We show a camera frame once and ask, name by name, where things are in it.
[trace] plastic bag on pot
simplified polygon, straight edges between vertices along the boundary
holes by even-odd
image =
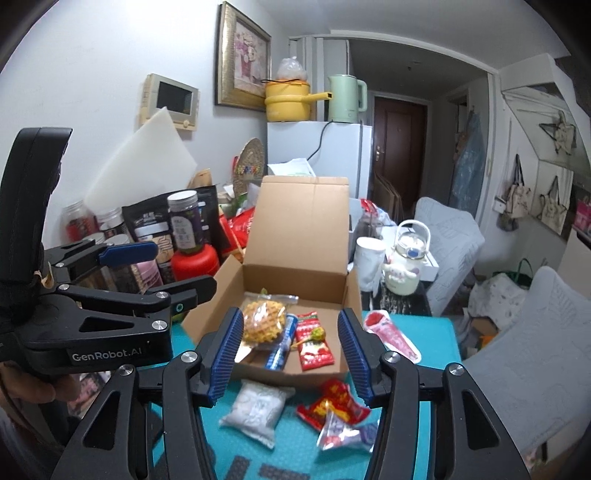
[[[277,69],[277,80],[303,80],[305,82],[307,79],[308,72],[297,61],[297,57],[281,60]]]

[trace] white label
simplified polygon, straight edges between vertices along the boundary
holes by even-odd
[[[195,248],[195,234],[191,220],[185,217],[175,216],[171,218],[173,224],[174,238],[177,241],[177,248],[189,250]]]

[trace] teapot handle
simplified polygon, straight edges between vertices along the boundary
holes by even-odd
[[[396,248],[396,244],[398,243],[398,240],[400,238],[400,227],[402,227],[403,225],[410,225],[412,223],[416,223],[417,225],[422,226],[425,231],[427,232],[427,245],[426,245],[426,251],[429,252],[429,248],[431,247],[431,230],[429,230],[429,227],[427,225],[425,225],[422,222],[419,222],[418,220],[405,220],[403,222],[400,222],[398,224],[398,227],[396,228],[396,235],[394,235],[394,245],[393,247]]]

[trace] red candy wrapper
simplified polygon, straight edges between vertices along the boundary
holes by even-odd
[[[228,220],[228,225],[236,236],[236,240],[242,248],[246,248],[248,243],[248,234],[251,232],[252,217],[255,214],[255,208],[244,210],[239,215]]]
[[[404,355],[412,363],[421,361],[421,352],[409,338],[394,325],[385,310],[372,310],[363,321],[363,329],[375,333],[388,350]]]
[[[308,408],[299,405],[295,414],[320,431],[326,422],[326,415],[329,411],[349,425],[364,421],[370,413],[369,408],[359,405],[355,401],[346,383],[332,378],[322,385],[322,397]]]
[[[301,342],[302,340],[306,340],[310,337],[312,330],[318,327],[320,327],[320,321],[316,312],[298,315],[295,341]],[[326,340],[321,342],[311,340],[301,343],[298,345],[298,350],[300,352],[300,363],[303,371],[325,367],[326,365],[333,365],[335,363],[335,358]]]

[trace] framed picture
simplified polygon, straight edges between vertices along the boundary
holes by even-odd
[[[228,2],[220,5],[216,64],[216,105],[265,110],[271,36]]]

